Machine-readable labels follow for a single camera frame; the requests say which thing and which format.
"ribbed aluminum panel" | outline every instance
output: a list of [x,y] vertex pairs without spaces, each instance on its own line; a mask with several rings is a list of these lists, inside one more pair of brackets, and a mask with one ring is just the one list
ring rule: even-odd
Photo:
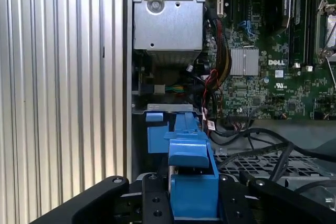
[[123,1],[0,0],[0,223],[123,175]]

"capacitor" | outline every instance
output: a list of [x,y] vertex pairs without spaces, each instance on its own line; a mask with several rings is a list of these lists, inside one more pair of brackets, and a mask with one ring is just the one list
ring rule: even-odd
[[265,77],[265,78],[264,78],[264,83],[265,83],[265,84],[268,84],[268,83],[269,83],[269,78],[268,78],[268,77]]

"green circuit board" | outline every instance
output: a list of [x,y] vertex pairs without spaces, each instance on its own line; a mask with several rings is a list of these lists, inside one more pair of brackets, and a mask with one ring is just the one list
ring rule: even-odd
[[[260,105],[270,104],[284,112],[293,120],[335,120],[335,90],[330,69],[326,63],[318,64],[317,58],[311,59],[313,71],[305,66],[294,68],[305,54],[306,34],[306,0],[296,0],[294,5],[295,24],[291,29],[275,36],[266,34],[264,25],[263,0],[248,0],[248,19],[251,23],[253,38],[239,27],[243,20],[233,17],[228,23],[226,18],[225,34],[230,48],[250,46],[259,49],[259,75],[247,77],[229,77],[223,84],[223,100],[218,105],[223,115],[249,116],[250,112]],[[293,33],[292,44],[290,33]],[[209,59],[216,57],[216,46],[210,33],[207,33],[207,53]],[[270,66],[269,60],[281,62]],[[336,67],[331,66],[336,74]],[[273,119],[274,110],[261,110],[258,119]]]

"wire bundle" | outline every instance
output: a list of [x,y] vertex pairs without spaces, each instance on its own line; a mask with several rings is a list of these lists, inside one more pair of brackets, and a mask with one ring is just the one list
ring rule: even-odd
[[216,69],[211,70],[210,75],[205,80],[205,88],[204,88],[203,99],[202,99],[202,112],[203,112],[206,124],[208,122],[208,118],[207,118],[207,100],[208,100],[207,99],[207,92],[208,92],[209,84],[214,82],[214,81],[216,81],[216,83],[218,82],[218,72],[217,72]]
[[228,50],[228,42],[223,33],[223,24],[220,19],[209,20],[213,35],[217,43],[216,70],[218,72],[217,81],[209,83],[214,90],[217,90],[228,77],[231,71],[232,59]]
[[173,85],[165,88],[166,91],[173,91],[175,93],[184,93],[184,87],[181,85]]

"silver heatsink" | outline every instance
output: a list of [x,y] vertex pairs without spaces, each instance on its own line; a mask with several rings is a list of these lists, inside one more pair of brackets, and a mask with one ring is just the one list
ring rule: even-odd
[[231,49],[232,67],[231,76],[259,75],[259,49],[233,48]]

